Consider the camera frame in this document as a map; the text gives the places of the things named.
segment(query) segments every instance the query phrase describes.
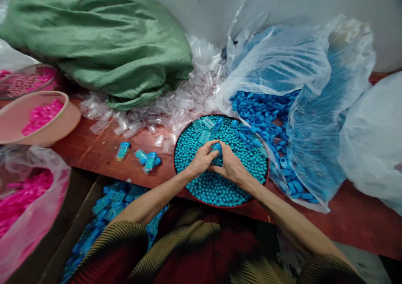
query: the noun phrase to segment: pink bowl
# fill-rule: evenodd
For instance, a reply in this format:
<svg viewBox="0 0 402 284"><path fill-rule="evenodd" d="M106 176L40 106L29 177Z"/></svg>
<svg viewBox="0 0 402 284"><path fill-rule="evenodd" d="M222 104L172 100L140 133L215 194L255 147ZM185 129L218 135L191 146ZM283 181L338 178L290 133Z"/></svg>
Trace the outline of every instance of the pink bowl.
<svg viewBox="0 0 402 284"><path fill-rule="evenodd" d="M58 99L64 103L61 111L39 130L24 136L22 129L30 112L37 106L51 104ZM38 91L22 96L0 110L0 144L50 146L67 136L80 121L80 110L60 91Z"/></svg>

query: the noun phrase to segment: pile of blue caps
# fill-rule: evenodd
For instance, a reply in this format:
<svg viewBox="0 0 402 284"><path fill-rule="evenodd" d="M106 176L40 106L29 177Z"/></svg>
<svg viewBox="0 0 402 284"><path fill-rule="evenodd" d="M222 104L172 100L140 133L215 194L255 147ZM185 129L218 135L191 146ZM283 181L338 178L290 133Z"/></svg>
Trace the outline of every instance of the pile of blue caps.
<svg viewBox="0 0 402 284"><path fill-rule="evenodd" d="M231 98L232 109L237 111L239 116L250 125L251 132L258 133L272 150L287 181L286 183L280 182L279 188L285 194L288 194L286 192L288 190L289 196L294 199L304 199L309 203L317 204L318 200L306 190L288 162L289 137L286 134L286 127L289 109L299 94L299 90L283 96L238 91ZM271 169L275 169L274 164L271 164Z"/></svg>

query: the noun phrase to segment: red bowl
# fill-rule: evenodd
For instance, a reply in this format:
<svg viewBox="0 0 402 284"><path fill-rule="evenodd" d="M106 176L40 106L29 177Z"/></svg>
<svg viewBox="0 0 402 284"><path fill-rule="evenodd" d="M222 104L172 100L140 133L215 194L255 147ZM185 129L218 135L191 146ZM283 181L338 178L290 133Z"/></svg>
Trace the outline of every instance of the red bowl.
<svg viewBox="0 0 402 284"><path fill-rule="evenodd" d="M228 118L230 118L230 119L238 120L238 121L241 123L241 121L240 121L238 118L231 117L231 116L227 116L227 115L225 115L225 114L206 114L206 115L200 116L199 118L204 117L204 116L225 116L225 117L228 117ZM179 137L182 135L182 133L183 133L191 124L192 124L192 121L191 121L190 123L188 123L188 124L186 125L186 127L183 128L183 130L180 132L180 134L179 134L179 136L178 136L178 138L177 138L177 141L179 140ZM177 143L175 144L175 149L174 149L174 153L173 153L173 163L174 163L174 161L175 161L176 147L177 147ZM267 158L267 174L266 174L266 179L265 179L265 184L264 184L264 186L266 186L266 184L267 184L267 182L268 182L270 163L271 163L271 162L269 161L269 158ZM247 203L249 203L249 202L251 201L251 200L246 201L245 203L243 203L243 204L241 204L241 205L238 205L238 206L234 206L234 207L219 207L219 206L214 206L213 204L206 203L206 202L201 201L200 199L196 198L193 194L191 194L191 192L187 189L187 187L186 187L186 190L187 190L187 192L188 192L195 200L197 200L197 201L199 201L199 202L201 202L201 203L203 203L203 204L209 205L210 207L216 207L216 208L220 208L220 209L221 209L221 208L228 208L228 209L230 209L230 208L242 207L242 206L246 205Z"/></svg>

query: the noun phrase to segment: hand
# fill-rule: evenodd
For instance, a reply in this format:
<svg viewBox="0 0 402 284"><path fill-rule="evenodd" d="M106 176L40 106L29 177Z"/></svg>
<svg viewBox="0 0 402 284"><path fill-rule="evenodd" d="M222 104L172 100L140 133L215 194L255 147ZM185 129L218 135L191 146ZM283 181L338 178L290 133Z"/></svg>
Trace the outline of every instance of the hand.
<svg viewBox="0 0 402 284"><path fill-rule="evenodd" d="M253 176L248 173L240 159L233 153L229 145L219 142L222 146L223 165L210 166L208 171L216 172L231 182L237 184L243 190L248 190L247 186L252 182Z"/></svg>
<svg viewBox="0 0 402 284"><path fill-rule="evenodd" d="M195 176L199 176L204 171L206 171L207 168L210 166L211 161L218 157L219 151L215 150L211 152L212 145L217 144L218 142L218 139L209 141L197 150L193 161L187 167L194 173Z"/></svg>

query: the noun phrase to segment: pink beads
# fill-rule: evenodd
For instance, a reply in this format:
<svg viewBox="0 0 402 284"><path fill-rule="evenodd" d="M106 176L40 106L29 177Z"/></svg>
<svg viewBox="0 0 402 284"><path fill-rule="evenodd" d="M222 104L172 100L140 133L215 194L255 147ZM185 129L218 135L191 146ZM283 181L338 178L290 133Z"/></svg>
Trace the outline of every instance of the pink beads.
<svg viewBox="0 0 402 284"><path fill-rule="evenodd" d="M10 74L7 70L2 70L4 72L4 77ZM38 66L33 73L22 73L15 74L15 76L10 76L7 82L7 97L12 98L16 96L21 96L26 93L32 92L44 84L47 84L51 79L53 79L57 74L57 70L54 68L49 68L46 66ZM53 90L56 86L56 82L52 82L49 86L44 87L41 90Z"/></svg>
<svg viewBox="0 0 402 284"><path fill-rule="evenodd" d="M0 239L24 213L25 209L50 188L52 182L53 174L49 170L45 170L22 183L7 185L8 188L19 187L21 189L0 200Z"/></svg>
<svg viewBox="0 0 402 284"><path fill-rule="evenodd" d="M49 105L37 106L29 114L28 124L22 129L22 134L27 136L41 129L60 112L63 106L64 104L58 99L53 100Z"/></svg>

